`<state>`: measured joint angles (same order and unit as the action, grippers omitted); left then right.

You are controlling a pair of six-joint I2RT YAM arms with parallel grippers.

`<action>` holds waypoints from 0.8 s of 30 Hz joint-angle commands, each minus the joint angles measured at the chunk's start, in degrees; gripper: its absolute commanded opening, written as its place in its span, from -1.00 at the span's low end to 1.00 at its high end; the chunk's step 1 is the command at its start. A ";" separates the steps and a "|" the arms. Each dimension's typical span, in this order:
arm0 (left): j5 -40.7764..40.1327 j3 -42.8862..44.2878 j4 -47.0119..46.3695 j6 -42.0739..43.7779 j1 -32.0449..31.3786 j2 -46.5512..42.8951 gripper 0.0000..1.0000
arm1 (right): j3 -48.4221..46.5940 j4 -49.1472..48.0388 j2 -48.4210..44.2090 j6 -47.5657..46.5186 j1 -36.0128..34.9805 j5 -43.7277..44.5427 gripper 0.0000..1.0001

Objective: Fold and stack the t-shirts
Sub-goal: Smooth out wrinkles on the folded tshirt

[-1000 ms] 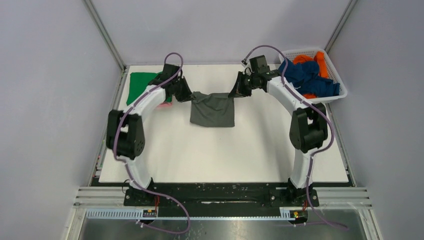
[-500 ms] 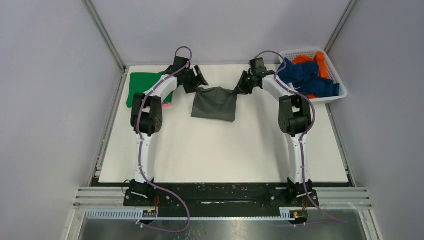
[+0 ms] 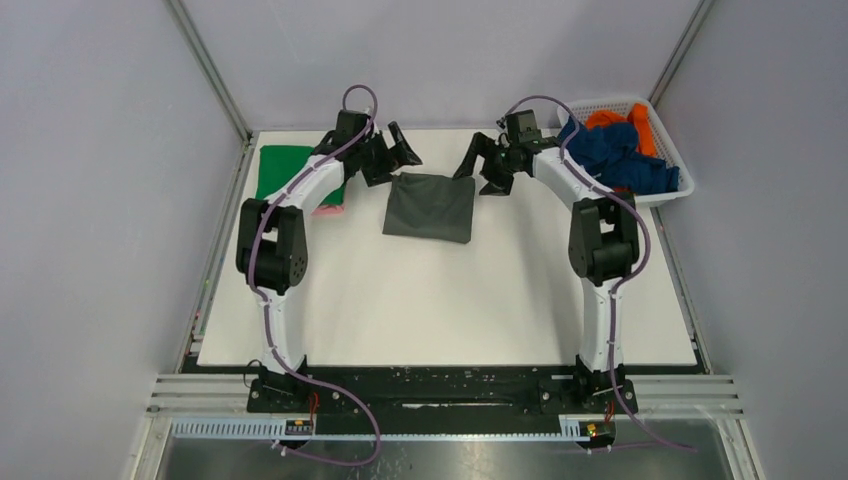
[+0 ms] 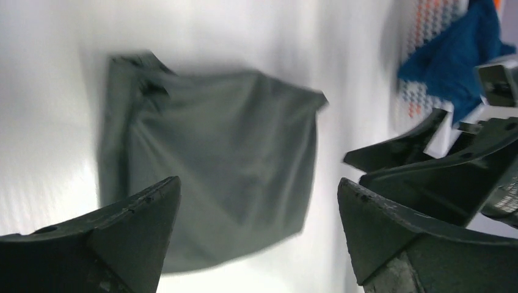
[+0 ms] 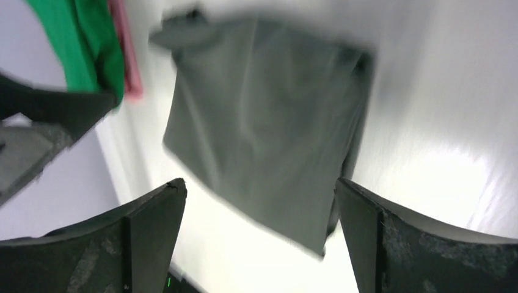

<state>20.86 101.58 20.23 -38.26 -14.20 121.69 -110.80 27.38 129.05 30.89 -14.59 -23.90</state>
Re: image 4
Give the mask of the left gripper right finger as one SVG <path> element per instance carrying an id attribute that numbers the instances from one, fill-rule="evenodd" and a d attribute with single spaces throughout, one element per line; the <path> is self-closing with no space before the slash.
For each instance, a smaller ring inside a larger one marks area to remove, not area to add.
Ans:
<path id="1" fill-rule="evenodd" d="M 340 217 L 366 292 L 516 292 L 517 240 L 455 226 L 343 178 Z"/>

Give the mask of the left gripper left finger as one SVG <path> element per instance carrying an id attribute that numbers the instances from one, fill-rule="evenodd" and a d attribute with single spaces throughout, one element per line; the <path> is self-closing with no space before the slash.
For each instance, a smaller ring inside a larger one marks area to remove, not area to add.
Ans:
<path id="1" fill-rule="evenodd" d="M 155 292 L 180 202 L 169 177 L 31 234 L 1 237 L 2 292 Z"/>

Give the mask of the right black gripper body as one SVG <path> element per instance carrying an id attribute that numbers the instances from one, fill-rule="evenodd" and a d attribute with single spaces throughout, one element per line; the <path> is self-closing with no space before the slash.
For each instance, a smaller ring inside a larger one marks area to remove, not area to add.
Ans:
<path id="1" fill-rule="evenodd" d="M 517 161 L 498 179 L 480 213 L 517 229 Z"/>

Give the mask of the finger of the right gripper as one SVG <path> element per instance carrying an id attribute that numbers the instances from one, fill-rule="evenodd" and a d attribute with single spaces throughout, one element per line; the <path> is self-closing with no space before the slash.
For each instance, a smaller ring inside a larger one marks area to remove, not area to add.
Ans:
<path id="1" fill-rule="evenodd" d="M 430 115 L 410 131 L 374 145 L 345 154 L 343 162 L 370 173 L 432 159 L 425 149 L 439 130 L 447 111 L 434 108 Z"/>
<path id="2" fill-rule="evenodd" d="M 463 133 L 448 156 L 366 173 L 359 183 L 413 210 L 466 226 L 517 161 L 516 117 L 491 118 L 479 129 Z"/>

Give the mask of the grey t-shirt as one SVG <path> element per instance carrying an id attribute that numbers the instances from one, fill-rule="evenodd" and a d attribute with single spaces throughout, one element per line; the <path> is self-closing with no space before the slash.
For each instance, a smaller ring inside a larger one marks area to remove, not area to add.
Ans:
<path id="1" fill-rule="evenodd" d="M 164 273 L 208 269 L 300 233 L 323 93 L 260 71 L 179 75 L 153 53 L 108 59 L 103 205 L 167 177 L 181 199 Z"/>

